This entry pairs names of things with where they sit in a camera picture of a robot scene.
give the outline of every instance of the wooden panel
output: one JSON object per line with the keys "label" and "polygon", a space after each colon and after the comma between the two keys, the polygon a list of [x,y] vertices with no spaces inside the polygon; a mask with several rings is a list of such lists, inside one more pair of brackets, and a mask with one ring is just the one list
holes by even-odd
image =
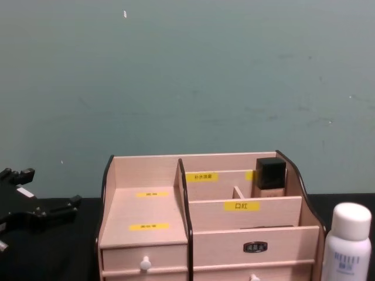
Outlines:
{"label": "wooden panel", "polygon": [[275,152],[115,157],[117,188],[173,186],[178,159],[186,171],[247,170]]}
{"label": "wooden panel", "polygon": [[164,274],[147,274],[141,273],[134,276],[107,277],[105,281],[187,281],[187,273],[164,273]]}
{"label": "wooden panel", "polygon": [[189,201],[232,199],[234,186],[241,190],[244,197],[250,198],[253,182],[247,179],[247,172],[249,170],[215,171],[212,173],[218,174],[218,181],[188,182]]}
{"label": "wooden panel", "polygon": [[[224,203],[229,201],[250,204],[259,202],[260,208],[258,211],[227,211],[224,209]],[[301,196],[192,201],[189,203],[189,209],[194,232],[263,226],[298,226]]]}
{"label": "wooden panel", "polygon": [[249,281],[252,274],[262,281],[310,281],[311,265],[195,272],[194,281]]}
{"label": "wooden panel", "polygon": [[104,228],[107,224],[108,214],[110,213],[113,197],[116,191],[116,175],[115,175],[115,163],[112,161],[107,173],[107,182],[105,185],[105,194],[104,194],[104,210],[103,210],[103,219],[101,221],[101,227],[99,230],[97,251],[98,251],[98,266],[100,273],[100,280],[103,281],[102,271],[103,271],[103,257],[101,255],[100,243],[103,237]]}
{"label": "wooden panel", "polygon": [[179,204],[180,213],[181,213],[181,217],[183,220],[183,225],[185,227],[185,233],[187,234],[188,233],[188,226],[187,226],[188,221],[185,216],[186,214],[185,204],[183,202],[183,184],[182,184],[182,173],[181,173],[180,163],[178,163],[177,170],[176,170],[175,196],[176,196],[176,200],[178,202],[181,202],[181,204]]}
{"label": "wooden panel", "polygon": [[[145,193],[162,196],[142,196]],[[116,189],[101,240],[101,249],[187,244],[179,204],[173,186]],[[142,225],[156,227],[137,229],[137,226]]]}
{"label": "wooden panel", "polygon": [[104,270],[139,269],[144,256],[148,256],[152,268],[186,266],[188,250],[187,245],[103,250]]}
{"label": "wooden panel", "polygon": [[320,281],[322,274],[322,264],[323,264],[323,253],[324,253],[324,243],[325,243],[325,226],[321,224],[318,218],[309,209],[305,197],[303,195],[303,180],[300,178],[296,169],[293,167],[289,159],[285,158],[284,155],[277,153],[277,156],[283,158],[287,162],[288,177],[286,185],[286,195],[287,196],[302,196],[301,204],[301,226],[308,225],[318,225],[319,226],[319,236],[316,247],[315,265],[312,269],[312,280]]}
{"label": "wooden panel", "polygon": [[[194,233],[194,266],[314,259],[319,227],[283,227]],[[268,249],[246,253],[243,245],[263,241]]]}

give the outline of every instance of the cosmetic organizer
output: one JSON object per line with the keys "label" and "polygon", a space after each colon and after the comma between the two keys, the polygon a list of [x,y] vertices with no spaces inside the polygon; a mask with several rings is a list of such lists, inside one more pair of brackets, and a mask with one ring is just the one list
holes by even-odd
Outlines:
{"label": "cosmetic organizer", "polygon": [[[256,160],[287,163],[284,197],[251,198]],[[101,281],[319,281],[325,227],[280,151],[111,156]]]}

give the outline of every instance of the white bottle cap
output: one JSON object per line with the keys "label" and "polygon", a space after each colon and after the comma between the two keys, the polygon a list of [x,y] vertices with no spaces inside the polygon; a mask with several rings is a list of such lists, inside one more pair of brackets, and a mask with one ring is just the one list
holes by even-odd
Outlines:
{"label": "white bottle cap", "polygon": [[349,241],[362,241],[369,237],[371,212],[355,203],[340,203],[333,209],[332,234]]}

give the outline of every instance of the curved black edge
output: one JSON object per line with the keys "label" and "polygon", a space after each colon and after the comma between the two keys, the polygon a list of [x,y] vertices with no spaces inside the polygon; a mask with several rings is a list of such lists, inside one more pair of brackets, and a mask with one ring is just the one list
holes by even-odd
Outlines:
{"label": "curved black edge", "polygon": [[185,168],[183,167],[182,159],[178,159],[181,176],[182,176],[182,188],[183,188],[183,205],[185,209],[185,217],[187,226],[187,273],[189,281],[194,281],[194,263],[193,263],[193,227],[192,220],[190,218],[189,211],[189,197],[188,197],[188,188],[186,185],[186,175]]}
{"label": "curved black edge", "polygon": [[94,256],[96,258],[96,261],[95,261],[95,264],[96,264],[96,267],[97,267],[97,276],[100,275],[100,272],[99,272],[99,258],[98,258],[98,240],[99,240],[99,232],[100,232],[100,228],[101,228],[101,224],[103,223],[103,216],[104,216],[104,206],[105,206],[105,188],[107,187],[107,174],[108,174],[108,171],[110,169],[110,166],[111,166],[111,163],[113,161],[113,158],[114,158],[114,155],[111,155],[108,162],[107,162],[107,165],[105,166],[105,169],[104,169],[104,174],[103,174],[103,179],[101,181],[101,194],[100,194],[100,200],[101,200],[101,210],[100,210],[100,214],[99,214],[99,222],[98,222],[98,226],[97,226],[97,229],[95,231],[95,243],[94,243]]}
{"label": "curved black edge", "polygon": [[291,159],[289,159],[288,157],[286,157],[285,154],[283,154],[280,150],[276,150],[276,153],[280,154],[287,162],[289,162],[289,164],[296,171],[298,179],[299,179],[299,183],[301,184],[301,187],[302,187],[302,194],[304,195],[304,198],[306,200],[307,206],[309,207],[309,209],[312,212],[312,214],[318,219],[318,221],[320,222],[320,224],[323,226],[323,233],[324,233],[324,236],[326,236],[327,235],[327,230],[326,230],[325,222],[320,217],[320,215],[315,211],[315,208],[313,207],[313,205],[310,202],[309,196],[308,196],[308,194],[306,192],[304,180],[302,179],[301,172],[297,168],[296,164],[294,164],[294,162]]}

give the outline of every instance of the black bottle cap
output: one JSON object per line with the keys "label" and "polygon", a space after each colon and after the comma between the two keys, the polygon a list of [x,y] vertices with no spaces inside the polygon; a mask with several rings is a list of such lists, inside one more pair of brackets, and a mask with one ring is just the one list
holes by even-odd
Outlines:
{"label": "black bottle cap", "polygon": [[255,171],[256,185],[259,189],[283,189],[287,163],[277,157],[258,158]]}

